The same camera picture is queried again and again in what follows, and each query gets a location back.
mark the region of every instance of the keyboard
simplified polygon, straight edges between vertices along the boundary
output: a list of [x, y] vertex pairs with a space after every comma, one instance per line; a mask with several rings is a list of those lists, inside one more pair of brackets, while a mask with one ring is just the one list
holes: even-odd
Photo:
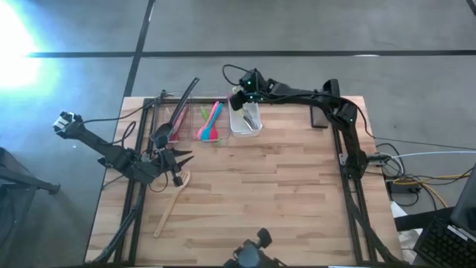
[[476, 268], [476, 243], [470, 238], [464, 240], [437, 219], [423, 229], [414, 251], [436, 267]]

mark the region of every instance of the white container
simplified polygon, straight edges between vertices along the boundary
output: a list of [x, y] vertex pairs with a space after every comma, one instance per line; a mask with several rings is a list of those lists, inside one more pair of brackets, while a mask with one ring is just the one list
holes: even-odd
[[258, 103], [244, 103], [243, 108], [250, 112], [253, 117], [254, 123], [258, 126], [257, 130], [251, 130], [243, 120], [243, 111], [233, 111], [230, 109], [230, 127], [233, 136], [237, 138], [255, 137], [260, 134], [263, 125], [260, 120], [260, 110], [258, 109]]

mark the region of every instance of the wooden spatula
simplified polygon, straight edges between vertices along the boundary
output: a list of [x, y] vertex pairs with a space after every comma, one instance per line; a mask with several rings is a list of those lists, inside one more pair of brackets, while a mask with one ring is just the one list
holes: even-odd
[[176, 192], [171, 196], [169, 202], [167, 203], [167, 207], [165, 208], [165, 211], [162, 214], [161, 221], [160, 223], [158, 223], [157, 229], [154, 232], [155, 238], [157, 238], [161, 234], [162, 229], [165, 227], [165, 223], [167, 223], [167, 219], [169, 218], [170, 212], [172, 212], [172, 208], [176, 204], [177, 197], [179, 197], [180, 192], [185, 189], [188, 182], [190, 181], [190, 170], [182, 170], [180, 173], [180, 177], [184, 184], [176, 189]]

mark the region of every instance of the sunlight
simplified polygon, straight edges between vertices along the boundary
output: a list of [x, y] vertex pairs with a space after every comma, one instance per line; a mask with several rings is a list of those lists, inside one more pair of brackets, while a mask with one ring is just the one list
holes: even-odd
[[36, 81], [41, 59], [28, 59], [38, 51], [19, 15], [0, 0], [0, 91], [10, 92]]

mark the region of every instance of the gray floor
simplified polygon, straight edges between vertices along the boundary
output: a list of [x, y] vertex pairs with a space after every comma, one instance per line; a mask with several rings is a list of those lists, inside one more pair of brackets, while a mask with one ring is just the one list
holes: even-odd
[[[21, 18], [36, 51], [134, 51], [147, 0], [7, 3]], [[464, 1], [163, 0], [156, 3], [150, 23], [145, 51], [476, 48], [476, 16]], [[96, 163], [95, 152], [62, 140], [51, 125], [63, 110], [84, 118], [117, 116], [131, 62], [0, 62], [0, 70], [7, 71], [0, 77], [0, 146], [38, 177], [62, 185], [56, 196], [38, 192], [20, 238], [23, 247], [13, 254], [11, 267], [83, 261], [105, 170]], [[225, 63], [258, 67], [266, 77], [303, 89], [338, 78], [343, 94], [365, 96], [377, 136], [476, 147], [476, 57], [142, 59], [132, 95], [180, 92], [195, 76], [202, 79], [196, 95], [226, 92], [230, 86], [221, 75]], [[12, 83], [18, 76], [21, 79]], [[89, 127], [111, 139], [115, 122]], [[448, 150], [393, 144], [400, 153]], [[445, 175], [469, 169], [476, 156], [404, 160], [409, 173]], [[435, 189], [452, 205], [462, 187], [463, 181]], [[405, 208], [409, 213], [431, 209], [425, 193], [418, 204]]]

